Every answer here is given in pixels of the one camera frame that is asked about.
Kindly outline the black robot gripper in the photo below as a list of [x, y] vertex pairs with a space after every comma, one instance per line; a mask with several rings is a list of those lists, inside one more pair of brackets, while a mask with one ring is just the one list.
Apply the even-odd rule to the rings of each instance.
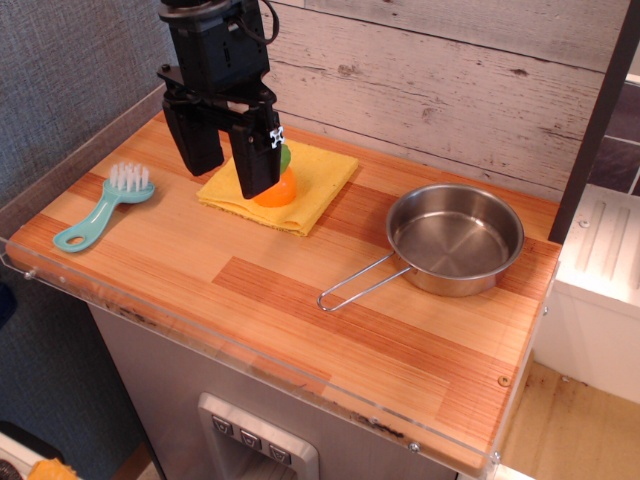
[[252, 199], [280, 180], [284, 129], [264, 85], [267, 46], [278, 35], [272, 13], [266, 35], [258, 1], [163, 1], [178, 64], [163, 65], [162, 106], [187, 170], [208, 173], [224, 162], [219, 131], [229, 133], [242, 196]]

